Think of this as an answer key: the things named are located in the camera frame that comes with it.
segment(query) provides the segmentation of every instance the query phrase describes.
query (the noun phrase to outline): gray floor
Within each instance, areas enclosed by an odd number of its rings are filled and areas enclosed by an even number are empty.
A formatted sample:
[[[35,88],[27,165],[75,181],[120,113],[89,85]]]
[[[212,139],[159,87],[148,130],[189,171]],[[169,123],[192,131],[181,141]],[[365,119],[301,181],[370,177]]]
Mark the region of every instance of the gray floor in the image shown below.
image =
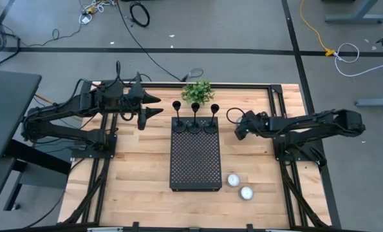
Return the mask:
[[[0,13],[8,0],[0,1]],[[306,1],[304,16],[316,27],[325,45],[337,49],[342,43],[356,44],[361,51],[379,52],[375,41],[383,36],[383,24],[326,24],[326,14],[350,13],[362,1],[350,4]],[[159,0],[144,1],[151,14],[149,28],[132,27],[146,48],[250,48],[291,50],[285,16],[280,1],[267,0]],[[321,51],[317,36],[301,21],[300,0],[289,0],[297,40],[301,50]],[[128,4],[122,3],[128,13]],[[27,44],[51,38],[58,28],[68,35],[78,28],[77,0],[15,0],[4,24]],[[383,14],[383,1],[372,9]],[[137,48],[122,25],[118,11],[106,8],[96,14],[72,38],[54,41],[47,47]],[[7,53],[0,53],[0,58]],[[153,58],[174,74],[183,77],[190,69],[205,70],[205,79],[215,82],[300,83],[294,56],[241,54],[163,54]],[[356,78],[337,73],[333,58],[302,57],[316,111],[332,108],[356,110],[363,116],[367,131],[356,138],[324,140],[333,190],[343,228],[383,231],[383,108],[356,108],[359,98],[383,97],[383,69]],[[77,79],[113,79],[115,61],[122,63],[122,75],[133,77],[139,71],[154,81],[175,81],[142,53],[20,53],[0,70],[42,75],[38,93],[57,102],[65,100]],[[361,58],[355,64],[341,64],[345,73],[357,73],[383,64],[383,58]],[[75,126],[78,123],[67,120]],[[57,201],[62,189],[26,186],[18,201],[19,211],[2,212],[16,173],[0,198],[0,229],[17,228],[35,221]],[[56,221],[57,208],[40,225]]]

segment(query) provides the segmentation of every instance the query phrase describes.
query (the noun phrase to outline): green plant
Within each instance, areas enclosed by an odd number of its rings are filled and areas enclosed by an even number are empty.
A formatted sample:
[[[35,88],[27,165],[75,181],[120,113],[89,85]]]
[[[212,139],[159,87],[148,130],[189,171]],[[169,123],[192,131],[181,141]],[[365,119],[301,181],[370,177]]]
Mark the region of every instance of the green plant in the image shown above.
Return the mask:
[[[184,86],[181,97],[189,104],[198,102],[204,105],[206,102],[213,100],[214,92],[211,90],[210,81],[199,80],[196,84]]]

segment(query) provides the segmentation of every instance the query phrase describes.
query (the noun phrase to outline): black peg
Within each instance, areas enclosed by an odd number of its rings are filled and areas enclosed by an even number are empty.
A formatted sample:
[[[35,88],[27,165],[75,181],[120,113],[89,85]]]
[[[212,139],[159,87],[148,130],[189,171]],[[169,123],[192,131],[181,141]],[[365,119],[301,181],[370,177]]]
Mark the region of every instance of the black peg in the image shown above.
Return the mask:
[[[197,102],[191,104],[191,109],[194,112],[194,122],[190,122],[187,125],[187,129],[190,133],[199,133],[201,131],[201,125],[198,122],[196,122],[196,113],[199,110],[199,108],[200,104],[198,104]]]
[[[176,122],[174,121],[173,131],[175,131],[177,133],[184,132],[185,129],[187,128],[187,125],[183,121],[180,120],[180,116],[178,115],[178,111],[181,108],[181,102],[174,101],[173,102],[173,108],[175,111],[177,111],[177,121]]]
[[[205,132],[207,132],[207,133],[216,133],[217,132],[217,125],[216,125],[216,122],[214,122],[214,115],[218,112],[219,109],[220,109],[220,107],[217,104],[211,105],[212,117],[211,117],[211,121],[209,123],[207,123],[206,125],[204,125]]]

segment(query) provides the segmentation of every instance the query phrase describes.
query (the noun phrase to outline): desk top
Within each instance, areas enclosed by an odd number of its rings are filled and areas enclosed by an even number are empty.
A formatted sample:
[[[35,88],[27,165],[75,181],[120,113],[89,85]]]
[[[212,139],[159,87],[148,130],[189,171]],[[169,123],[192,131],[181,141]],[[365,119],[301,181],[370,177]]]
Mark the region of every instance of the desk top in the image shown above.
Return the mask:
[[[14,136],[40,81],[40,75],[0,71],[0,156]]]
[[[282,87],[288,117],[304,115],[299,86],[283,84]],[[137,130],[135,119],[125,122],[118,118],[117,147],[109,167],[101,226],[131,226],[139,222],[142,227],[246,228],[246,224],[253,224],[254,228],[289,228],[279,163],[275,160],[271,139],[247,135],[238,141],[234,135],[235,125],[225,117],[231,107],[270,113],[266,90],[214,89],[214,101],[202,106],[197,113],[200,117],[210,117],[210,105],[220,106],[216,116],[220,128],[222,179],[226,181],[229,173],[237,173],[240,187],[250,186],[254,190],[254,198],[244,201],[238,195],[239,188],[231,188],[225,182],[219,192],[171,191],[171,117],[176,115],[171,104],[180,99],[182,90],[145,89],[162,100],[150,107],[164,111],[151,117],[144,131]],[[180,116],[193,116],[191,106],[183,101]],[[229,116],[235,120],[241,113],[231,111]],[[101,116],[97,115],[85,130],[99,128],[100,122]],[[59,221],[68,218],[86,194],[91,166],[92,159],[86,159],[70,174]],[[305,199],[321,220],[330,224],[318,167],[313,162],[298,162],[297,167]],[[97,197],[93,199],[89,221],[93,220]],[[300,224],[296,200],[294,197],[292,200],[296,222]]]

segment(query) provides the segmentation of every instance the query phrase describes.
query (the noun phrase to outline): black desk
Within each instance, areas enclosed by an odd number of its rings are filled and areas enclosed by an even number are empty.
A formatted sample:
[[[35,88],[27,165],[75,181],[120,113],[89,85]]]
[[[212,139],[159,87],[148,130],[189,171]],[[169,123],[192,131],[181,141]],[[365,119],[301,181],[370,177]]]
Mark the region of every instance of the black desk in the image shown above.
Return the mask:
[[[70,164],[12,139],[41,81],[40,75],[0,72],[0,193],[12,170],[23,172],[31,162],[68,174]],[[19,188],[12,191],[9,203]]]

